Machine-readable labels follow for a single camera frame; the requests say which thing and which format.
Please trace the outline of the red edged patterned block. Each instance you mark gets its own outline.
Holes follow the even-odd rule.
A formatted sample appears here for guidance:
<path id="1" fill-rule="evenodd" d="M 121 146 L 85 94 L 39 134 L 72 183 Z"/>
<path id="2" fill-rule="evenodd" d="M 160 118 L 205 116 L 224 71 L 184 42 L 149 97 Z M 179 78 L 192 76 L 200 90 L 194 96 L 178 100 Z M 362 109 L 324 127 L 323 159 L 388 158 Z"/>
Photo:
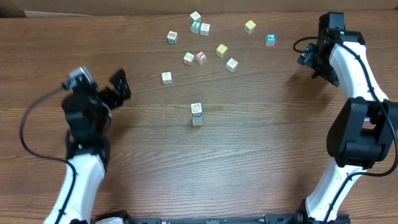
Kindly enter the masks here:
<path id="1" fill-rule="evenodd" d="M 201 103 L 192 103 L 191 104 L 192 114 L 200 114 L 203 112 Z"/>

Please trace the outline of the blue D wooden block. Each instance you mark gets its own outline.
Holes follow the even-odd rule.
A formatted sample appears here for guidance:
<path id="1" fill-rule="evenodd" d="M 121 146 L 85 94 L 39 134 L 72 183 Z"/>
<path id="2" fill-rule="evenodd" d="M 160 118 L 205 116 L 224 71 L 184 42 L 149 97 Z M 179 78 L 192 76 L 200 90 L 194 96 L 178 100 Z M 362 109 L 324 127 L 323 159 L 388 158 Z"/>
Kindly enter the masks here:
<path id="1" fill-rule="evenodd" d="M 202 126 L 203 121 L 202 120 L 193 120 L 193 126 Z"/>

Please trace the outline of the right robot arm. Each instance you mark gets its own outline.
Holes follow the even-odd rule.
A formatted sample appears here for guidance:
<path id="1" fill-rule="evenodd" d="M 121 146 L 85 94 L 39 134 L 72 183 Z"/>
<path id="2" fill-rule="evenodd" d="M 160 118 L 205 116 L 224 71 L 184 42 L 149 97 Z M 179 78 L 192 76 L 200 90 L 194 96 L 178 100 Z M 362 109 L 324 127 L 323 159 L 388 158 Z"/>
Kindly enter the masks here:
<path id="1" fill-rule="evenodd" d="M 342 12 L 320 16 L 318 35 L 309 37 L 297 62 L 341 87 L 345 104 L 331 125 L 326 149 L 330 156 L 315 190 L 302 202 L 291 223 L 349 223 L 338 209 L 361 176 L 373 176 L 373 165 L 397 147 L 397 103 L 380 89 L 366 56 L 360 32 L 348 31 Z"/>

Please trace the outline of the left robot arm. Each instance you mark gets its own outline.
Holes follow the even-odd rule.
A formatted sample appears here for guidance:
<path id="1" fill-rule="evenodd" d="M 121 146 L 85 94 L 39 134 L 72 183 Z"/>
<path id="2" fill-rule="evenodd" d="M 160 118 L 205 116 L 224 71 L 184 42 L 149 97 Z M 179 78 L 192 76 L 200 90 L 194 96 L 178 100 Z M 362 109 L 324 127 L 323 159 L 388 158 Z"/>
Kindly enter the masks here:
<path id="1" fill-rule="evenodd" d="M 99 90 L 86 67 L 70 72 L 64 88 L 72 93 L 62 101 L 70 127 L 65 138 L 67 169 L 62 188 L 46 223 L 89 223 L 98 187 L 110 158 L 106 132 L 111 110 L 130 99 L 126 74 L 119 69 L 110 79 L 112 88 Z"/>

